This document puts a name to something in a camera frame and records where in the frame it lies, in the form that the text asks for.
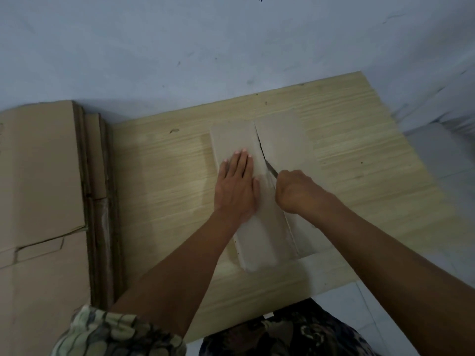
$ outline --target person's left arm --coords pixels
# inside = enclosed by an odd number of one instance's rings
[[[208,289],[222,254],[239,226],[258,206],[254,162],[243,149],[219,168],[215,211],[198,231],[133,285],[111,312],[135,314],[183,337]]]

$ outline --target table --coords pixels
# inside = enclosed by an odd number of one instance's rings
[[[115,125],[129,285],[211,214],[216,167],[210,126],[290,108],[304,124],[330,189],[359,215],[418,252],[467,237],[465,224],[365,77],[356,72]],[[185,340],[357,279],[334,248],[247,274],[231,242]]]

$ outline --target camouflage fabric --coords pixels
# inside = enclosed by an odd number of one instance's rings
[[[185,355],[179,336],[133,315],[84,306],[51,355]],[[205,337],[200,355],[375,355],[361,335],[312,299]]]

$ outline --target person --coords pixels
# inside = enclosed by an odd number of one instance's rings
[[[52,355],[184,355],[182,338],[217,260],[256,211],[259,181],[246,149],[219,168],[214,212],[109,312],[83,306]],[[318,227],[421,355],[475,353],[475,290],[365,221],[299,170],[281,171],[276,203]],[[201,355],[373,355],[312,299],[204,339]]]

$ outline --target patterned sleeve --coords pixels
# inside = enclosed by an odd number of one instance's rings
[[[83,306],[57,341],[51,356],[170,355],[185,356],[181,337],[140,321],[134,315]]]

